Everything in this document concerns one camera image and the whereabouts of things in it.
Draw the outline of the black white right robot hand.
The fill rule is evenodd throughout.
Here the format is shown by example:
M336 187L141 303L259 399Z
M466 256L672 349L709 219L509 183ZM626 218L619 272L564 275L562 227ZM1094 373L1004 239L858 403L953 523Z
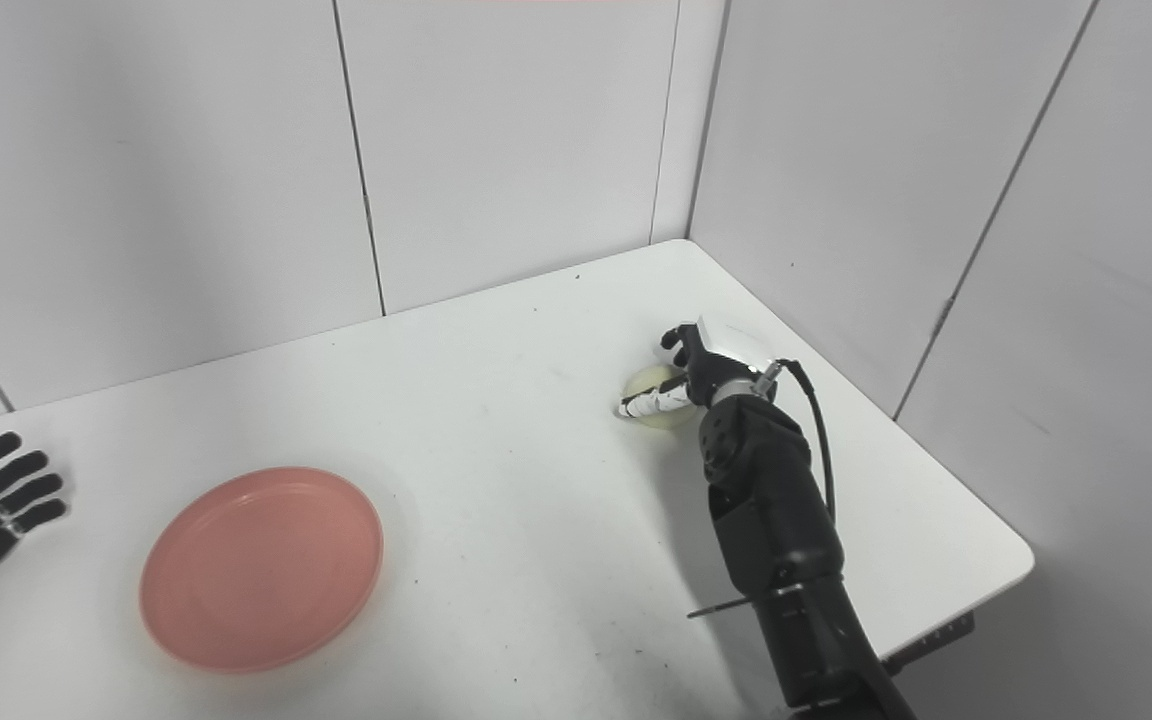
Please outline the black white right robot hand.
M681 323L664 332L654 353L660 363L632 376L614 406L623 419L650 425L655 418L685 418L723 397L773 401L780 392L780 361L728 323L708 323L704 316Z

